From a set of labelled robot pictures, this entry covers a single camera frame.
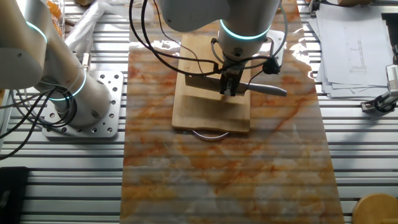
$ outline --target plastic bag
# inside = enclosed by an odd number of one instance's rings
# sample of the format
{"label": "plastic bag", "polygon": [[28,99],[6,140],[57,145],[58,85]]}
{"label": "plastic bag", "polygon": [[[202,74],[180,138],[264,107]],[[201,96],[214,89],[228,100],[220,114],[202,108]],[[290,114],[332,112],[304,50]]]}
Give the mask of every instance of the plastic bag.
{"label": "plastic bag", "polygon": [[[106,12],[122,16],[129,20],[129,4],[130,0],[98,0],[100,6],[105,9]],[[132,9],[132,19],[141,20],[142,11],[142,0],[134,1]],[[154,8],[151,4],[147,4],[145,11],[145,22],[154,21]]]}
{"label": "plastic bag", "polygon": [[65,39],[65,43],[71,50],[74,50],[81,41],[89,41],[93,35],[95,25],[104,14],[104,9],[100,7],[98,1],[95,1],[82,15],[70,31],[69,36]]}
{"label": "plastic bag", "polygon": [[[129,19],[129,0],[97,0],[82,15],[66,38],[65,43],[71,50],[75,50],[80,42],[89,43],[93,35],[95,25],[104,12],[110,12]],[[133,8],[133,20],[141,20],[141,7]],[[154,8],[148,4],[145,14],[146,22],[154,21]],[[129,29],[129,25],[123,25],[121,29]]]}

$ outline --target table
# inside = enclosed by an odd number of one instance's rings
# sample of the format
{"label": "table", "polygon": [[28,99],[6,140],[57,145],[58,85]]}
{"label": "table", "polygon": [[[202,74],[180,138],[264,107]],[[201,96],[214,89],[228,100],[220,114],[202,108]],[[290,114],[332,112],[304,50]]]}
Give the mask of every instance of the table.
{"label": "table", "polygon": [[[307,20],[305,2],[298,1],[314,74],[320,63],[320,46]],[[66,1],[67,18],[77,21],[84,9]],[[385,7],[385,11],[397,11]],[[92,70],[117,70],[127,80],[129,31],[127,22],[105,14],[94,33]],[[316,85],[323,122],[345,216],[351,223],[356,201],[370,193],[398,197],[398,112],[380,120],[361,112],[358,101],[329,100]],[[50,142],[37,128],[28,145],[0,166],[33,168],[22,223],[119,223],[124,149],[126,94],[123,94],[119,136],[113,141]],[[21,116],[12,111],[9,126]],[[8,136],[1,154],[21,143],[29,123]]]}

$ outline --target paper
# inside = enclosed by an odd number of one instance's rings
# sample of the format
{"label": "paper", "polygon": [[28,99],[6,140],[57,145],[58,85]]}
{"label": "paper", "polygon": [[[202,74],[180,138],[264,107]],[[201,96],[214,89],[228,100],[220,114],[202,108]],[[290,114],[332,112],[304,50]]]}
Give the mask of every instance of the paper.
{"label": "paper", "polygon": [[378,8],[322,4],[308,23],[322,42],[316,81],[328,97],[374,98],[387,91],[386,66],[393,53]]}
{"label": "paper", "polygon": [[376,7],[320,8],[322,54],[332,83],[386,86],[387,52],[384,24]]}

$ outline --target marble surface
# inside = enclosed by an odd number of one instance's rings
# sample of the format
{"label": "marble surface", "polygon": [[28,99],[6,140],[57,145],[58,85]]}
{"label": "marble surface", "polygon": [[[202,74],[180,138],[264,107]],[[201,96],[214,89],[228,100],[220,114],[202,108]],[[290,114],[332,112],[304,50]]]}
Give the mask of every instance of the marble surface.
{"label": "marble surface", "polygon": [[[297,3],[283,4],[281,74],[255,82],[289,94],[252,92],[250,133],[221,142],[172,128],[177,73],[131,37],[121,223],[344,223]],[[272,29],[284,29],[281,14]],[[217,30],[215,22],[194,33]],[[179,52],[156,22],[147,31],[152,45]]]}

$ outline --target mounting plate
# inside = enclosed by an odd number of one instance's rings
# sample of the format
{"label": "mounting plate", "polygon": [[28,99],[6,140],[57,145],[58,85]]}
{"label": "mounting plate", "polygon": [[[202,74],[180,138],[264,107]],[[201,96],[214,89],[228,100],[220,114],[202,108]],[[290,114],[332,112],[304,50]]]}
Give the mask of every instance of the mounting plate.
{"label": "mounting plate", "polygon": [[[90,76],[105,84],[111,94],[109,111],[104,118],[96,124],[86,127],[65,126],[62,128],[42,129],[44,136],[48,138],[111,138],[118,133],[119,112],[123,89],[123,74],[112,71],[91,71]],[[53,103],[49,102],[44,111],[45,120],[57,122],[60,117]]]}

